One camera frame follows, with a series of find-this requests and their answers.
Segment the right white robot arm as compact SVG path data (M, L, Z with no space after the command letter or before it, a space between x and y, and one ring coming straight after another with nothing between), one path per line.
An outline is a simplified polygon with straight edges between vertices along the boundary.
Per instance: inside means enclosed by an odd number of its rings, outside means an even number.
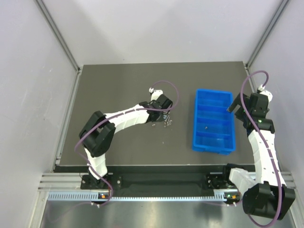
M247 131L255 166L255 177L238 165L228 164L227 181L236 186L243 210L251 216L282 220L295 200L278 167L275 127L266 117L272 94L268 91L238 94L228 108Z

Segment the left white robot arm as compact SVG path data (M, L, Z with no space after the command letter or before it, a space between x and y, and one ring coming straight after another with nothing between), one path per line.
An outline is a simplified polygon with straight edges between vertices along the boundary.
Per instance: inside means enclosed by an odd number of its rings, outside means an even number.
M173 101L162 90L151 89L150 95L149 102L140 102L121 112L104 114L96 111L84 125L79 138L87 154L88 176L92 183L101 184L101 178L107 174L105 154L116 133L138 124L162 122L163 116L172 108Z

